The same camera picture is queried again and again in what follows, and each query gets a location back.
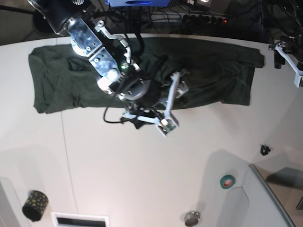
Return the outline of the dark green t-shirt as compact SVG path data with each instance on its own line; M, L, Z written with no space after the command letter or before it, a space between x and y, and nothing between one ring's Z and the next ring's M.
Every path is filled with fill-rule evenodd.
M162 85L164 94L173 72L188 71L184 81L189 90L184 101L175 102L175 109L216 102L248 106L255 69L265 61L258 49L199 39L146 37L144 44L140 67ZM40 114L78 107L124 107L99 89L98 73L70 45L35 48L28 63L34 108Z

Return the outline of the power strip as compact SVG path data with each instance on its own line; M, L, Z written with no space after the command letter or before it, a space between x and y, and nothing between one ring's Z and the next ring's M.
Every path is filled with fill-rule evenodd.
M157 13L152 14L151 19L154 22L168 22L168 23L187 23L193 21L194 23L218 24L227 25L229 20L226 17L212 16L208 14L169 14Z

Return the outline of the small black clip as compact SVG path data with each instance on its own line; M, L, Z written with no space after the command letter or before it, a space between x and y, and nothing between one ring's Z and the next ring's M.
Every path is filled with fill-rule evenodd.
M272 150L271 147L269 147L266 144L262 144L260 147L260 153L262 156L268 155L271 152L271 150Z

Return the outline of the blue box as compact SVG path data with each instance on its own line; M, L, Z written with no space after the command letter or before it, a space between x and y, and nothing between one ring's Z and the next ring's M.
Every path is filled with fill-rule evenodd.
M170 0L106 0L112 7L166 7Z

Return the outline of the green tape roll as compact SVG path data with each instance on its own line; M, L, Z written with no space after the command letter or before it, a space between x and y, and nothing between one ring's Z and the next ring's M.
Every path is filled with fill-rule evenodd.
M223 189L230 189L236 183L236 178L233 175L225 175L220 179L220 186Z

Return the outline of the small metal tin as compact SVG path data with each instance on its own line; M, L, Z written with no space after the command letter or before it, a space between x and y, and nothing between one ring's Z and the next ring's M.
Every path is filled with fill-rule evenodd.
M194 227L199 224L201 214L197 211L190 211L184 216L184 224L186 227Z

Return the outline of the white slotted tray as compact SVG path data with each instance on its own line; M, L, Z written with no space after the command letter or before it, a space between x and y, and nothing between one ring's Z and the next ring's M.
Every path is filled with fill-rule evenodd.
M55 227L109 227L109 217L99 215L80 215L51 213Z

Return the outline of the black yellow-dotted cup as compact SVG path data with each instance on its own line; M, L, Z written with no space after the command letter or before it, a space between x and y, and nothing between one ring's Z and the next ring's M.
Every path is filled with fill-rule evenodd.
M41 220L49 203L48 197L40 191L31 191L22 207L22 213L32 222Z

